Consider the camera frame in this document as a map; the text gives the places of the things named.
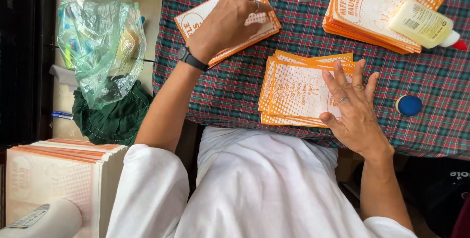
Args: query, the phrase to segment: red cap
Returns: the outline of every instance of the red cap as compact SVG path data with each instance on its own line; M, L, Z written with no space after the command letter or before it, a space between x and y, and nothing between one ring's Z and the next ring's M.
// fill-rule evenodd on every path
M463 51L467 50L467 45L462 40L457 40L451 46L454 47L455 49L458 49L458 50L463 50Z

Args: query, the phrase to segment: green cloth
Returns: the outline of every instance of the green cloth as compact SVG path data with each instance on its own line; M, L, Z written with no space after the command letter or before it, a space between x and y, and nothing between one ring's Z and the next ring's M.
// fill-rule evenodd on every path
M88 108L79 89L73 94L73 120L82 135L95 145L132 145L152 102L152 97L141 88L138 80L123 99L100 110Z

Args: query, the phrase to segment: white sleeve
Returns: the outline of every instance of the white sleeve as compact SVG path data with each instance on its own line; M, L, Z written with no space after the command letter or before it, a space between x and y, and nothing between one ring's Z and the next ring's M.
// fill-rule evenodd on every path
M414 232L405 226L385 217L369 217L364 221L364 225L378 238L417 238Z
M188 195L188 175L176 155L148 145L131 146L106 237L172 237Z

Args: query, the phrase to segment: wristwatch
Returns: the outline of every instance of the wristwatch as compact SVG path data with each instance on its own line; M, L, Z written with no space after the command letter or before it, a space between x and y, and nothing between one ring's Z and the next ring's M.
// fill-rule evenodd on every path
M201 61L194 58L193 55L191 55L189 48L187 46L181 47L181 49L178 52L178 59L179 61L192 65L193 67L196 67L197 69L201 69L204 72L206 72L209 69L208 65L202 63Z

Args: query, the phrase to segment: white bottle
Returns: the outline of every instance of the white bottle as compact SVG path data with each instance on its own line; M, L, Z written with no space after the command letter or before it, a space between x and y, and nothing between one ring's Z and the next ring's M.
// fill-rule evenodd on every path
M46 203L0 230L0 238L73 238L82 216L67 199Z
M467 46L459 40L460 34L453 31L454 22L414 0L407 0L390 19L389 27L426 48L437 45L452 46L466 50Z

